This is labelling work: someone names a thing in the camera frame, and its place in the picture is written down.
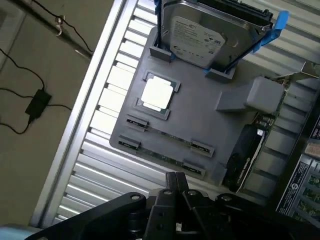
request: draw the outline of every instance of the corrugated metal surface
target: corrugated metal surface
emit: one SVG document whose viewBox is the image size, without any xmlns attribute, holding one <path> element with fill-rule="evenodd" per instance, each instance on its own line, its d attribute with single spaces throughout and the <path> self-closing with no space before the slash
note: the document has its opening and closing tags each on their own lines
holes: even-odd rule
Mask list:
<svg viewBox="0 0 320 240">
<path fill-rule="evenodd" d="M 305 60 L 320 62 L 318 15 L 280 0 L 243 2 L 261 9 L 269 8 L 275 17 L 281 8 L 293 13 L 281 37 L 257 54 L 247 56 L 247 61 L 277 74 L 297 72 Z M 151 0 L 126 1 L 105 57 L 101 60 L 96 83 L 79 118 L 77 132 L 71 145 L 66 146 L 67 154 L 62 159 L 64 166 L 57 174 L 58 181 L 47 204 L 42 227 L 63 221 L 123 193 L 135 191 L 146 195 L 150 190 L 165 185 L 165 172 L 169 169 L 120 152 L 109 144 L 144 44 L 156 22 Z M 276 127 L 241 196 L 263 204 L 271 194 L 318 87 L 319 82 L 313 79 L 292 84 Z M 191 188 L 204 190 L 212 198 L 226 192 L 223 187 L 193 178 L 188 180 Z"/>
</svg>

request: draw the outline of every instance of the hard drive label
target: hard drive label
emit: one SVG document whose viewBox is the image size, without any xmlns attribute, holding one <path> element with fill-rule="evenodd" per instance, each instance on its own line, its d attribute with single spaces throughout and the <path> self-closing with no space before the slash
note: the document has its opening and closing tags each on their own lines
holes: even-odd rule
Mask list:
<svg viewBox="0 0 320 240">
<path fill-rule="evenodd" d="M 225 44 L 220 33 L 175 16 L 171 24 L 170 50 L 180 59 L 207 68 Z"/>
</svg>

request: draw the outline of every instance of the black power adapter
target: black power adapter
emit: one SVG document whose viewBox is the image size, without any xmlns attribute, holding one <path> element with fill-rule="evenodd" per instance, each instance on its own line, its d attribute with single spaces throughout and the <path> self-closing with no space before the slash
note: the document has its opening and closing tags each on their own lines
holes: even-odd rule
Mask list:
<svg viewBox="0 0 320 240">
<path fill-rule="evenodd" d="M 49 95 L 42 89 L 36 91 L 33 99 L 25 110 L 25 113 L 30 116 L 29 119 L 31 121 L 41 117 L 41 114 L 49 104 L 51 97 L 51 95 Z"/>
</svg>

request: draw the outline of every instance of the barcode sticker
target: barcode sticker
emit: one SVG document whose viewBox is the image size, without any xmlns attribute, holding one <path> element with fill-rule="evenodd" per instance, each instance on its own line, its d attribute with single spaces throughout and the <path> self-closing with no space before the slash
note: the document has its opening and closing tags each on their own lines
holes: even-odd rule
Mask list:
<svg viewBox="0 0 320 240">
<path fill-rule="evenodd" d="M 308 155 L 320 158 L 320 144 L 309 142 L 304 152 Z"/>
</svg>

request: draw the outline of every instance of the label sticker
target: label sticker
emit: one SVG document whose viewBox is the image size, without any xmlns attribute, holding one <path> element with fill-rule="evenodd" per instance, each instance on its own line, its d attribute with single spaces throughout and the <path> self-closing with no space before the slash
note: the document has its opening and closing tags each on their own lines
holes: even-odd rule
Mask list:
<svg viewBox="0 0 320 240">
<path fill-rule="evenodd" d="M 281 201 L 276 209 L 280 214 L 287 215 L 290 207 L 294 202 L 294 199 L 298 193 L 300 186 L 305 179 L 305 175 L 308 171 L 309 165 L 304 162 L 299 162 L 295 171 L 292 174 L 290 183 L 288 184 L 284 194 L 282 195 Z"/>
<path fill-rule="evenodd" d="M 207 68 L 225 42 L 220 33 L 193 21 L 179 16 L 172 19 L 170 50 L 184 61 Z"/>
</svg>

